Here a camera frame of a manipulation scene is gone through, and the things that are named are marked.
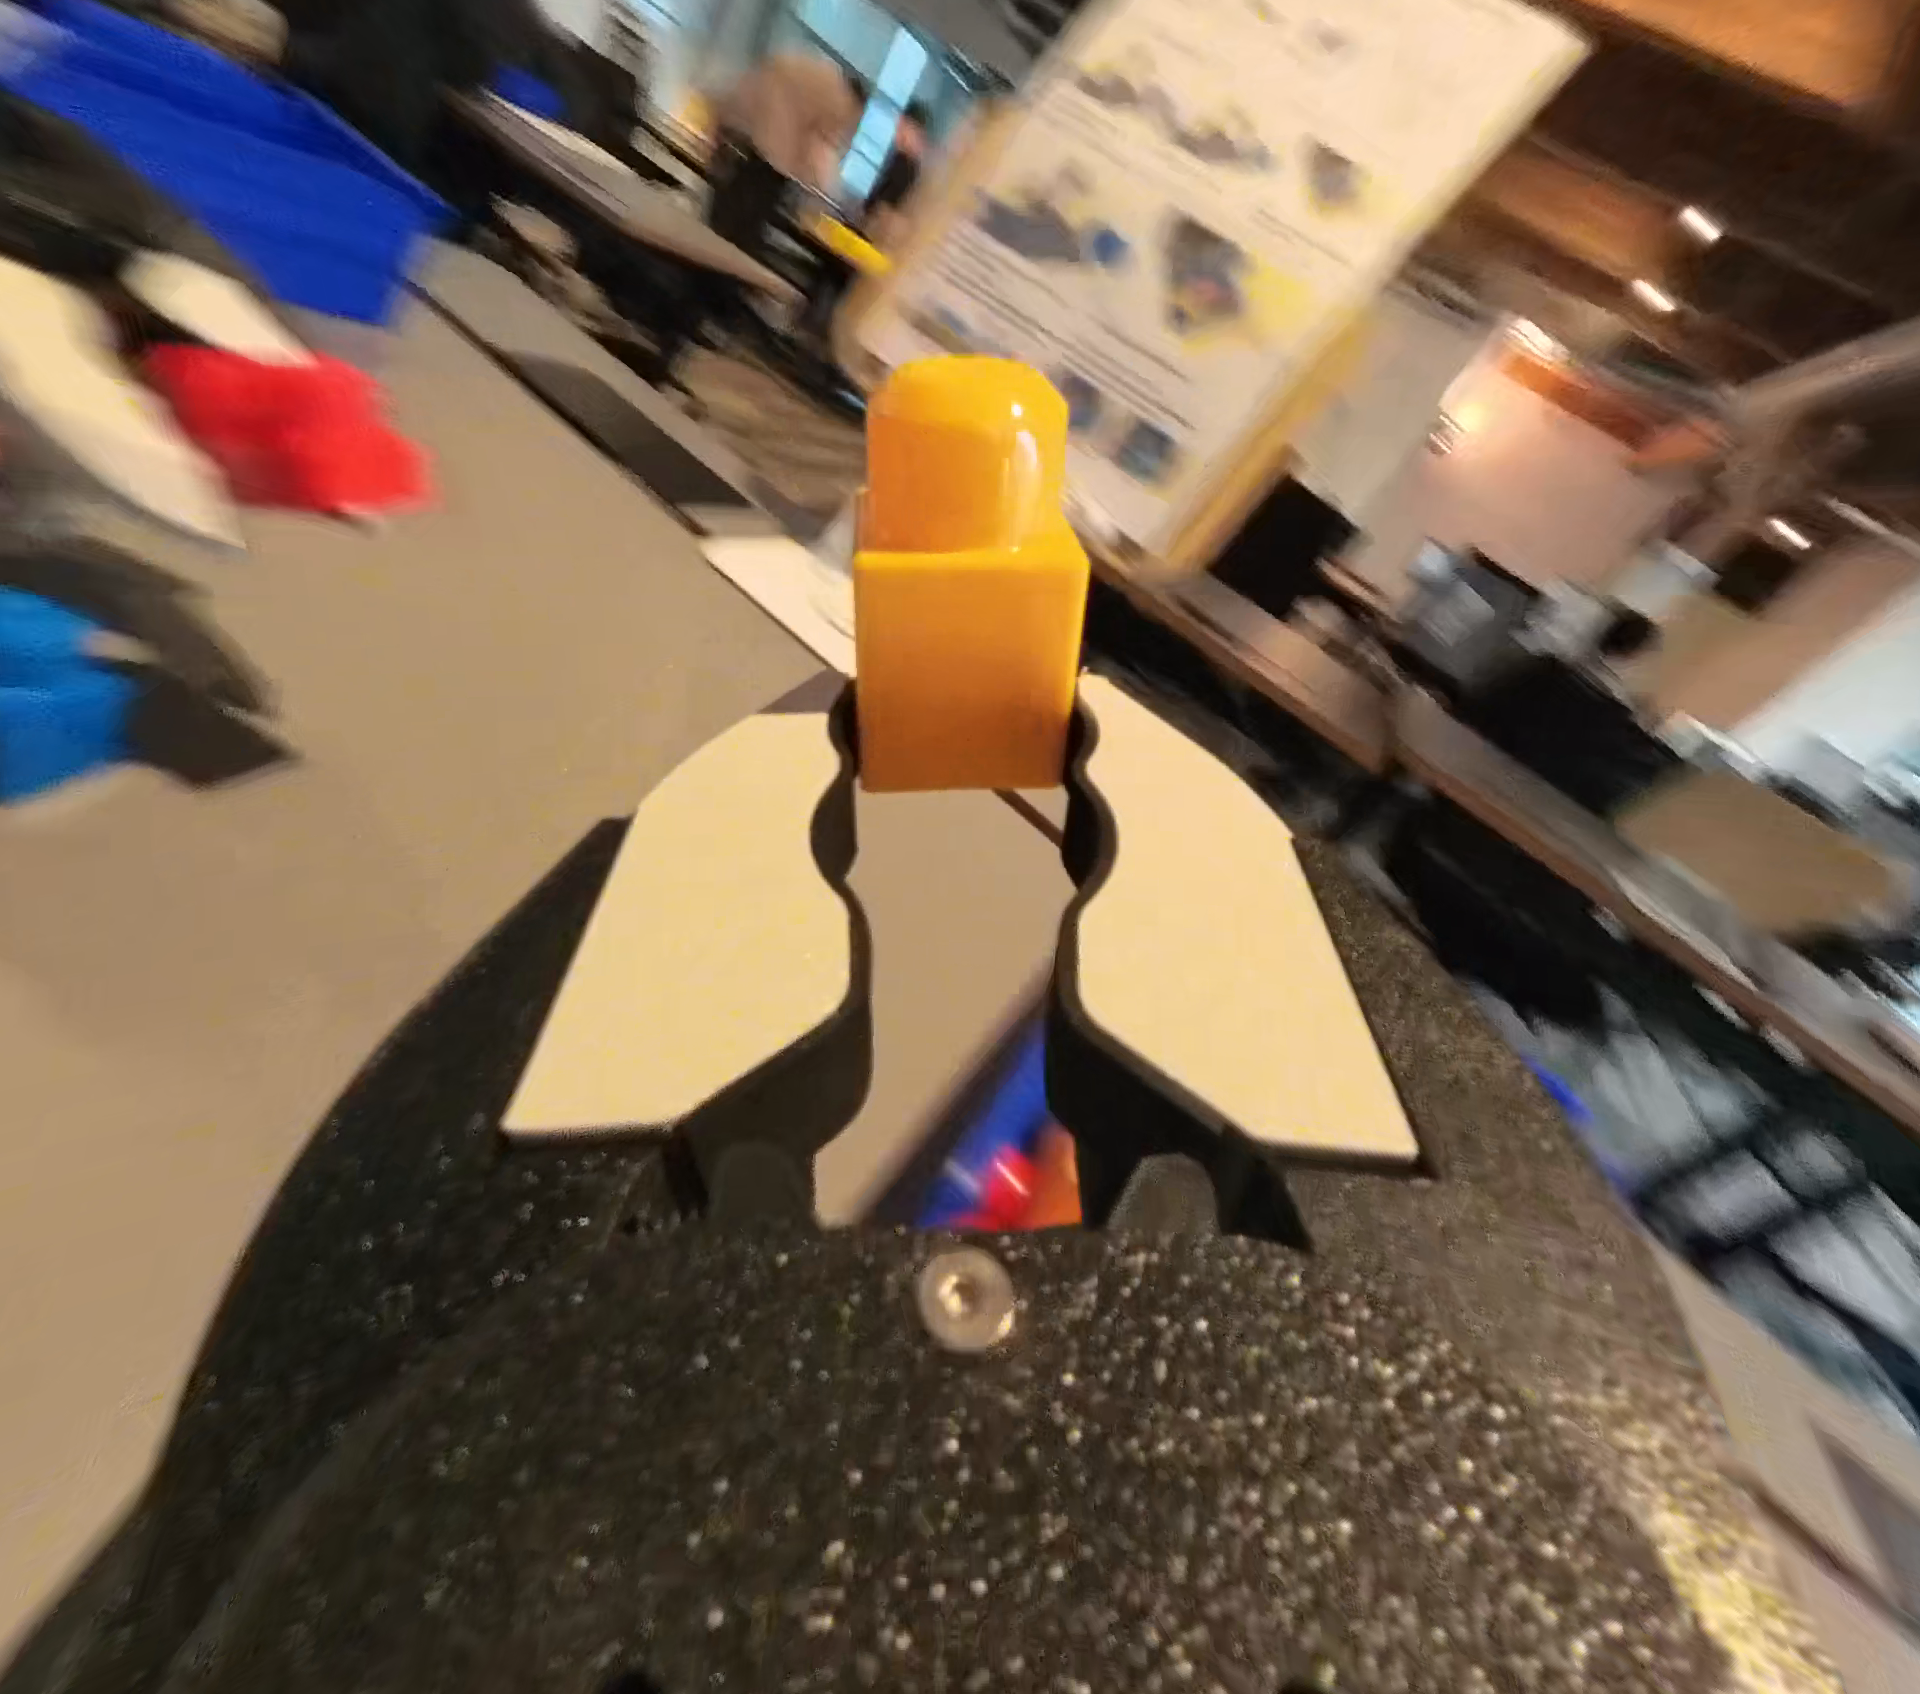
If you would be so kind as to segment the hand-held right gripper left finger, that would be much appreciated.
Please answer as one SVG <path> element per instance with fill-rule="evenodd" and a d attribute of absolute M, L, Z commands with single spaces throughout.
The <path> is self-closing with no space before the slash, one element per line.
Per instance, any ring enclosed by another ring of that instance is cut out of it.
<path fill-rule="evenodd" d="M 875 1077 L 852 682 L 734 723 L 635 805 L 499 1116 L 517 1147 L 655 1143 L 711 1219 L 819 1219 Z"/>

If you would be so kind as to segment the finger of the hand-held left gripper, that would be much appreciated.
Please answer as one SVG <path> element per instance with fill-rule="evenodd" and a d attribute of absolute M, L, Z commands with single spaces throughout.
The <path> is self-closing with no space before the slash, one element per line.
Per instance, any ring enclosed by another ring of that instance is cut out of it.
<path fill-rule="evenodd" d="M 2 262 L 5 407 L 130 516 L 216 550 L 245 548 L 223 479 L 118 358 L 80 288 Z"/>
<path fill-rule="evenodd" d="M 181 337 L 260 364 L 311 364 L 311 351 L 233 277 L 178 252 L 137 251 L 117 283 Z"/>

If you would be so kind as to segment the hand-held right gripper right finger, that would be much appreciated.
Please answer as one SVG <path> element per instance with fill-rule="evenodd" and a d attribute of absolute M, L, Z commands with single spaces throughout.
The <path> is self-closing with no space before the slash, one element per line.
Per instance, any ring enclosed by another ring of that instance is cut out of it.
<path fill-rule="evenodd" d="M 1293 1176 L 1414 1183 L 1421 1140 L 1287 822 L 1105 678 L 1065 755 L 1047 1111 L 1087 1228 L 1143 1202 L 1301 1245 Z"/>

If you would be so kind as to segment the blue plastic bin with blocks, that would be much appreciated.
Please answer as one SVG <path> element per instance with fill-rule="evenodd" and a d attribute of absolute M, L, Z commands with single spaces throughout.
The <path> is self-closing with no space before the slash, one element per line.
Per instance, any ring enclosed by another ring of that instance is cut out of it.
<path fill-rule="evenodd" d="M 1033 1002 L 996 1037 L 931 1130 L 907 1152 L 877 1202 L 877 1221 L 888 1228 L 969 1233 L 952 1228 L 952 1219 L 982 1160 L 996 1147 L 1033 1153 L 1047 1120 L 1058 1122 L 1045 1096 L 1045 1014 Z"/>

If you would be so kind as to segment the orange single-stud block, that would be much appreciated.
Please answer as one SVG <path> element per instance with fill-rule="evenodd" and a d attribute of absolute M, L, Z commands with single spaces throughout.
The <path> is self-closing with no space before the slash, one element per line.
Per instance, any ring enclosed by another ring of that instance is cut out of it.
<path fill-rule="evenodd" d="M 1065 443 L 1065 395 L 1015 360 L 906 362 L 869 399 L 852 548 L 866 792 L 1059 787 L 1091 581 Z"/>

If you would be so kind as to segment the blue toy block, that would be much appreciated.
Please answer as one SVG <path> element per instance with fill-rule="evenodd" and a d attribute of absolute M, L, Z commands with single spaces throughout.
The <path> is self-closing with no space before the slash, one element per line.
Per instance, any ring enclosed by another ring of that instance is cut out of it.
<path fill-rule="evenodd" d="M 145 660 L 103 651 L 103 628 L 24 590 L 2 590 L 2 805 L 141 767 Z"/>

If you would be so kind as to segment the small red block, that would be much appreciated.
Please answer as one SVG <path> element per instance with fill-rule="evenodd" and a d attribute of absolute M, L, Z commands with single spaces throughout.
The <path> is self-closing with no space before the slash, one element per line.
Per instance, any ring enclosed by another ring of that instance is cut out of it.
<path fill-rule="evenodd" d="M 1037 1159 L 1019 1147 L 996 1147 L 971 1176 L 952 1228 L 971 1233 L 1024 1233 L 1033 1228 L 1041 1176 Z"/>

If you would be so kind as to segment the cluttered wooden desk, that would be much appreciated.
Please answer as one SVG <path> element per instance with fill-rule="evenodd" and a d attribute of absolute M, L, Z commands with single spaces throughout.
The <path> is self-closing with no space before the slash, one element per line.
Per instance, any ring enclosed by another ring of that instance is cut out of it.
<path fill-rule="evenodd" d="M 1262 698 L 1283 723 L 1342 755 L 1362 787 L 1428 792 L 1610 916 L 1629 939 L 1677 966 L 1735 1017 L 1787 1043 L 1897 1128 L 1917 1136 L 1916 1067 L 1874 1035 L 1861 995 L 1764 935 L 1737 903 L 1679 865 L 1631 846 L 1520 762 L 1464 730 L 1418 688 L 1389 688 L 1299 630 L 1234 628 L 1234 601 L 1207 576 L 1150 573 L 1091 550 L 1094 576 L 1177 637 L 1220 679 Z"/>

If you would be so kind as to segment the poster sign stand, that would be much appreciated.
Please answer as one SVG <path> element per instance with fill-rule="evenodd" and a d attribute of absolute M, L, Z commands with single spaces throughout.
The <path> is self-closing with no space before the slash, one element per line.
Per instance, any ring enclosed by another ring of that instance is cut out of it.
<path fill-rule="evenodd" d="M 1022 362 L 1065 399 L 1084 536 L 1207 561 L 1587 55 L 1536 0 L 1089 0 L 854 291 L 866 431 L 913 367 Z"/>

